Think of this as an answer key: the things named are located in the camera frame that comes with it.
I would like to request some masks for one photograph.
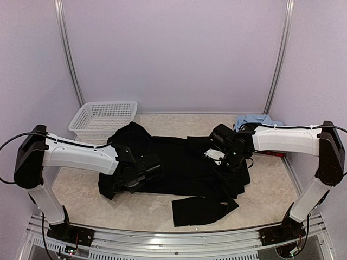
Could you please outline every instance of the blue garment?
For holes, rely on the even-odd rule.
[[[269,115],[256,115],[256,114],[247,114],[238,115],[235,124],[235,130],[238,131],[239,128],[245,123],[261,123],[264,125],[278,125],[283,126],[282,122],[272,121]]]

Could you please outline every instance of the lavender wall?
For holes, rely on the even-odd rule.
[[[286,1],[64,1],[87,102],[139,112],[261,113]]]
[[[3,1],[0,8],[0,144],[45,124],[72,137],[68,123],[78,110],[63,56],[54,2]],[[0,175],[13,180],[16,150],[0,153]],[[52,180],[56,169],[50,169]],[[15,259],[35,207],[26,191],[0,183],[0,259]]]
[[[287,125],[331,120],[347,128],[347,2],[296,0],[287,54],[271,116]],[[340,132],[347,148],[347,134]],[[290,162],[306,187],[318,159],[291,154]],[[337,259],[347,256],[347,179],[320,207]]]

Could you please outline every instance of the marble-patterned surface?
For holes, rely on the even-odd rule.
[[[233,115],[139,115],[135,121],[151,135],[185,138],[209,135],[218,124],[232,127]],[[297,194],[277,157],[254,155],[251,183],[236,202],[239,208],[203,226],[174,227],[171,201],[182,196],[118,193],[112,201],[99,194],[98,173],[62,168],[53,186],[70,221],[112,229],[184,232],[239,229],[281,221]]]

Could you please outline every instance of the robotic arm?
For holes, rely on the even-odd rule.
[[[242,162],[255,151],[300,152],[319,157],[314,178],[288,209],[281,225],[260,230],[263,245],[305,236],[305,218],[342,181],[345,149],[333,126],[329,121],[305,128],[246,124],[235,132],[219,125],[211,133],[211,141],[225,153],[218,167],[228,168],[231,174],[241,171]]]
[[[46,215],[48,237],[91,246],[94,231],[70,224],[65,207],[58,202],[42,176],[45,167],[71,167],[112,176],[115,193],[123,186],[133,193],[143,182],[162,174],[156,154],[135,159],[126,146],[110,144],[98,147],[64,139],[47,133],[43,125],[36,126],[32,132],[42,136],[29,136],[19,147],[14,180],[28,191],[32,201]]]

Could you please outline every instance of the laundry basket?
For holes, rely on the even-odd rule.
[[[107,140],[134,120],[136,110],[135,101],[86,103],[71,121],[69,130],[81,140]]]

